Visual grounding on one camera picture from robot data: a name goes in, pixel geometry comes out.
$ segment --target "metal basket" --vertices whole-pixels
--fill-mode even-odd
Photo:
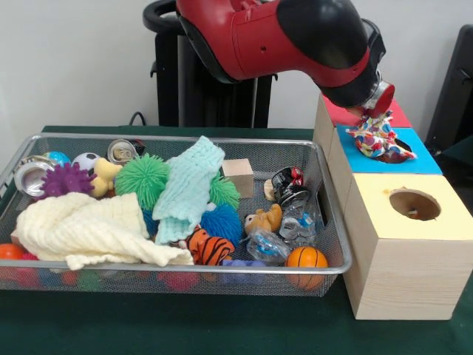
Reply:
[[[29,155],[50,151],[75,157],[83,152],[104,155],[117,138],[130,136],[40,134],[26,140],[0,175],[0,243],[10,243],[16,218],[32,202],[16,191],[13,170]],[[140,136],[146,151],[167,160],[189,148],[196,138]],[[324,217],[318,234],[317,248],[327,257],[329,268],[168,266],[148,264],[103,264],[81,271],[69,271],[65,263],[44,261],[0,260],[0,289],[51,291],[152,292],[190,294],[248,294],[271,296],[322,297],[338,274],[351,265],[347,235],[338,199],[320,146],[309,141],[273,141],[252,139],[212,139],[225,151],[225,159],[248,158],[254,171],[255,193],[252,199],[241,199],[239,216],[268,209],[263,193],[265,180],[285,166],[304,171],[305,184],[313,192],[316,206]],[[240,244],[234,259],[252,260],[245,244]],[[318,286],[310,291],[295,287],[289,279],[317,278]]]

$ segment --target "crumpled plastic bottle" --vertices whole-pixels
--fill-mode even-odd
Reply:
[[[312,245],[316,241],[320,220],[314,203],[295,200],[284,210],[279,234],[292,247]]]
[[[281,264],[286,261],[290,254],[290,247],[270,231],[257,228],[248,237],[250,240],[246,249],[255,260]]]

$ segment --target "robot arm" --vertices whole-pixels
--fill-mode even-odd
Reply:
[[[381,34],[350,0],[177,0],[177,15],[221,82],[301,70],[337,106],[377,117],[391,104]]]

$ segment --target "light green washcloth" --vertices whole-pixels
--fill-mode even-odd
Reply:
[[[169,180],[153,210],[153,219],[160,220],[156,244],[176,242],[192,234],[205,212],[210,182],[224,157],[223,150],[202,136],[184,153],[168,160]]]

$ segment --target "dark green tablecloth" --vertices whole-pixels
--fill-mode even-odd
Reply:
[[[312,137],[299,129],[44,131]],[[0,354],[473,354],[472,283],[448,322],[356,321],[341,277],[322,299],[0,291]]]

